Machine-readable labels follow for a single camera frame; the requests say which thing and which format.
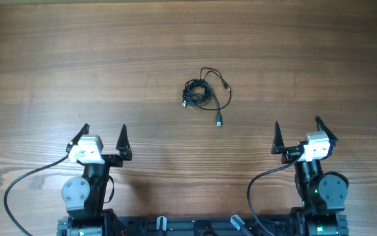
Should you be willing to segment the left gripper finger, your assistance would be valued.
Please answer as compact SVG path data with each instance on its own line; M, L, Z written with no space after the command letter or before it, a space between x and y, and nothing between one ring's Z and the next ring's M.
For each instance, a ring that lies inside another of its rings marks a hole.
M131 147L130 147L130 144L129 144L126 124L123 124L123 126L121 128L115 149L119 153L131 153Z
M85 123L81 130L69 141L66 147L66 151L71 151L73 146L77 145L78 141L84 134L89 133L89 127L90 125L88 123Z

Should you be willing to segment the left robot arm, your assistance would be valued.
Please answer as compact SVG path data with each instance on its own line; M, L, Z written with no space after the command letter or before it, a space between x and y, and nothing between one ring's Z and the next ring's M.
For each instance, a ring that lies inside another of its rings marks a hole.
M103 154L101 137L89 134L89 124L84 124L69 141L66 152L69 158L83 165L80 177L70 178L62 187L62 199L68 217L58 221L57 235L126 235L127 229L112 209L104 204L110 168L122 167L132 159L127 126L123 125L116 144L118 154Z

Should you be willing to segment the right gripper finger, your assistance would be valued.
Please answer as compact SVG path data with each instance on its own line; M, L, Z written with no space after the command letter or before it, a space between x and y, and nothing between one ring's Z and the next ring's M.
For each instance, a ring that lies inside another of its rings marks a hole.
M284 147L285 145L283 141L283 136L281 134L281 129L279 123L276 121L272 149L283 149Z
M336 143L338 141L337 137L330 131L330 129L324 124L323 120L319 117L315 117L315 121L317 123L317 130L318 131L324 131L330 142Z

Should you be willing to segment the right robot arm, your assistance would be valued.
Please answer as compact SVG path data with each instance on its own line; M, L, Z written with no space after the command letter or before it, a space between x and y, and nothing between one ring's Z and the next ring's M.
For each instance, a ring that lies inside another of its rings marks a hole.
M296 146L286 147L278 123L272 154L280 154L283 164L295 168L294 182L302 200L301 207L291 209L291 235L349 235L345 210L345 200L349 187L348 179L338 172L324 172L321 161L332 155L337 137L324 124L315 118L316 132L306 134L304 141Z

